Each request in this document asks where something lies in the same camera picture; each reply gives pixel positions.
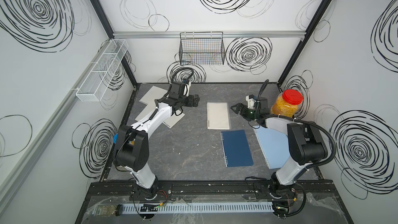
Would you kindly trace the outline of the frosted cover white notebook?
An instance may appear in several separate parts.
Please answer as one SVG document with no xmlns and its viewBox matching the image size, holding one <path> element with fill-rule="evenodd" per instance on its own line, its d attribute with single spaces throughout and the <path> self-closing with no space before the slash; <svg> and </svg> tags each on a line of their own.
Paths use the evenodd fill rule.
<svg viewBox="0 0 398 224">
<path fill-rule="evenodd" d="M 207 103 L 207 128 L 209 130 L 229 130 L 231 128 L 227 102 Z"/>
</svg>

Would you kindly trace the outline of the torn lined paper page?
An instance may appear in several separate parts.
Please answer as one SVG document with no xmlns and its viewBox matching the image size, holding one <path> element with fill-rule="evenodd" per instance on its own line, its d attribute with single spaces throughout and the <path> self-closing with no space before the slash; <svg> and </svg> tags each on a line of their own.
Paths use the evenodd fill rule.
<svg viewBox="0 0 398 224">
<path fill-rule="evenodd" d="M 152 86 L 151 89 L 139 100 L 145 105 L 154 103 L 155 99 L 162 98 L 167 93 L 167 90 Z"/>
</svg>

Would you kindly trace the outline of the dark blue spiral notebook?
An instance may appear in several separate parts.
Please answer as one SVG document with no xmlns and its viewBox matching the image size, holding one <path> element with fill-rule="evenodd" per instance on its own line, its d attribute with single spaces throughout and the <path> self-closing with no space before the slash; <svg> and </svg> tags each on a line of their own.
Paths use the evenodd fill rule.
<svg viewBox="0 0 398 224">
<path fill-rule="evenodd" d="M 249 167 L 254 164 L 244 130 L 222 131 L 221 139 L 227 168 Z"/>
</svg>

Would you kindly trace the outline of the light blue spiral notebook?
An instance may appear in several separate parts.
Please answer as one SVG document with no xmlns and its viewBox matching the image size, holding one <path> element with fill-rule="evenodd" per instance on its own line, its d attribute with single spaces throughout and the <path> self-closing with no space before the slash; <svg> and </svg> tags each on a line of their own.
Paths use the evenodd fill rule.
<svg viewBox="0 0 398 224">
<path fill-rule="evenodd" d="M 288 137 L 276 130 L 255 126 L 255 135 L 270 170 L 282 168 L 290 157 Z"/>
</svg>

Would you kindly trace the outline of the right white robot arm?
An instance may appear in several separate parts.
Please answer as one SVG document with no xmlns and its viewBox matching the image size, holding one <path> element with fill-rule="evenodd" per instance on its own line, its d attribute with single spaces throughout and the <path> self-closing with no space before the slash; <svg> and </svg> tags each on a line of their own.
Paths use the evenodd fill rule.
<svg viewBox="0 0 398 224">
<path fill-rule="evenodd" d="M 245 120 L 278 131 L 288 139 L 289 157 L 282 168 L 272 174 L 269 180 L 271 192 L 293 188 L 306 171 L 325 165 L 335 157 L 334 138 L 315 122 L 271 114 L 268 108 L 262 108 L 262 101 L 254 95 L 247 96 L 247 103 L 237 103 L 230 109 Z"/>
</svg>

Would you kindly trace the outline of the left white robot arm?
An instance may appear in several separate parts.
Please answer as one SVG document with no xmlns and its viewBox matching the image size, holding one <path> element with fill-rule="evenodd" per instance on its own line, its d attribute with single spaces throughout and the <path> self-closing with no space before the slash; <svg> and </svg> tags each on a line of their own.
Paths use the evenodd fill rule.
<svg viewBox="0 0 398 224">
<path fill-rule="evenodd" d="M 132 125 L 123 125 L 116 135 L 113 163 L 131 173 L 138 189 L 149 198 L 156 196 L 158 178 L 148 165 L 149 138 L 167 119 L 183 107 L 197 107 L 200 98 L 189 93 L 191 82 L 172 82 L 163 97 L 154 100 L 152 110 Z"/>
</svg>

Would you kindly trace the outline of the cornflakes jar with red lid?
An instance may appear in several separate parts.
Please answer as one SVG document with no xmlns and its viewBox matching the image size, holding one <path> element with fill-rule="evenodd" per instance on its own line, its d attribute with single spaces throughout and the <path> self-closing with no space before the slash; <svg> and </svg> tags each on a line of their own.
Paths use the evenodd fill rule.
<svg viewBox="0 0 398 224">
<path fill-rule="evenodd" d="M 282 92 L 270 109 L 271 114 L 292 117 L 303 102 L 303 96 L 294 89 Z"/>
</svg>

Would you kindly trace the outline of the blue lid snack cup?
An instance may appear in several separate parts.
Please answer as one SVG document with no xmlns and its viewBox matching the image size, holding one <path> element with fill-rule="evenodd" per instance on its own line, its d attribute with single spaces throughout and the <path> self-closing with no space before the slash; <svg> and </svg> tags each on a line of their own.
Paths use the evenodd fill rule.
<svg viewBox="0 0 398 224">
<path fill-rule="evenodd" d="M 116 134 L 114 135 L 114 137 L 113 137 L 113 141 L 114 141 L 115 144 L 117 143 L 117 138 L 118 138 L 118 133 L 116 133 Z"/>
</svg>

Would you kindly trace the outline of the aluminium wall rail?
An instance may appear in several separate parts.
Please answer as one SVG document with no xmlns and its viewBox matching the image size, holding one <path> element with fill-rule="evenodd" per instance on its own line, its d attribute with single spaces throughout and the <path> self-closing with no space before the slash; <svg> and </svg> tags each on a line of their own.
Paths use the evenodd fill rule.
<svg viewBox="0 0 398 224">
<path fill-rule="evenodd" d="M 304 38 L 305 31 L 139 31 L 139 32 L 115 32 L 114 38 Z"/>
</svg>

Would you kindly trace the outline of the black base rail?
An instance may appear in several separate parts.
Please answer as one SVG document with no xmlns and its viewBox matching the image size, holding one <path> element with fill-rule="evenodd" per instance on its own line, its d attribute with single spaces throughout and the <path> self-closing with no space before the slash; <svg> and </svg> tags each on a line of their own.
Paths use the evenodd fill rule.
<svg viewBox="0 0 398 224">
<path fill-rule="evenodd" d="M 152 189 L 139 187 L 133 180 L 110 180 L 92 183 L 85 196 L 123 197 L 134 200 L 153 199 L 156 195 L 171 200 L 178 196 L 197 195 L 254 195 L 256 199 L 272 199 L 291 196 L 293 193 L 270 193 L 266 180 L 160 180 Z"/>
</svg>

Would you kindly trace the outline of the white mesh wall shelf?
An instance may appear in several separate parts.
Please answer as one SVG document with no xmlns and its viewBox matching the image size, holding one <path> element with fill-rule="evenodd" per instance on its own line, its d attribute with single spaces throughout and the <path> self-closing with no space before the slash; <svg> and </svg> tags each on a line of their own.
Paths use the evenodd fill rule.
<svg viewBox="0 0 398 224">
<path fill-rule="evenodd" d="M 99 102 L 107 90 L 119 90 L 125 81 L 122 60 L 127 53 L 125 39 L 111 39 L 103 42 L 90 72 L 76 92 L 83 102 Z"/>
</svg>

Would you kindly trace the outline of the black corner frame post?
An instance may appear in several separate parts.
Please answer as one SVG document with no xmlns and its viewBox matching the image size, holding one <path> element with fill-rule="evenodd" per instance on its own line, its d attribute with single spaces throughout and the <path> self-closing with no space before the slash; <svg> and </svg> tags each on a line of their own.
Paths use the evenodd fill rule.
<svg viewBox="0 0 398 224">
<path fill-rule="evenodd" d="M 293 66 L 295 65 L 296 61 L 298 60 L 299 56 L 301 55 L 302 51 L 304 50 L 306 44 L 310 40 L 311 35 L 314 33 L 316 26 L 318 23 L 321 21 L 324 13 L 326 10 L 329 8 L 332 0 L 322 0 L 319 7 L 317 8 L 314 16 L 312 17 L 307 29 L 306 29 L 306 35 L 301 40 L 297 47 L 295 48 L 291 58 L 289 59 L 289 62 L 287 63 L 285 69 L 283 70 L 280 78 L 277 81 L 278 86 L 281 86 L 286 78 L 288 77 L 290 71 L 292 70 Z"/>
</svg>

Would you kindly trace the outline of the left black frame post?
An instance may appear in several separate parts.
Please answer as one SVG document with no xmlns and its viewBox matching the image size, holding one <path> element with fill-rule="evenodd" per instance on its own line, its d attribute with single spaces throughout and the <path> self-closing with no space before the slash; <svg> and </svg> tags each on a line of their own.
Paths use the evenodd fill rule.
<svg viewBox="0 0 398 224">
<path fill-rule="evenodd" d="M 110 39 L 113 39 L 114 38 L 114 30 L 111 26 L 110 21 L 108 20 L 108 17 L 106 16 L 106 13 L 100 3 L 100 0 L 89 0 L 89 1 L 90 1 L 91 5 L 93 6 L 94 11 L 95 11 L 104 31 L 106 33 L 107 37 Z M 124 71 L 126 72 L 132 86 L 134 88 L 136 88 L 138 83 L 137 83 L 137 81 L 133 75 L 133 72 L 130 68 L 130 65 L 128 64 L 125 57 L 122 59 L 121 63 L 123 65 Z"/>
</svg>

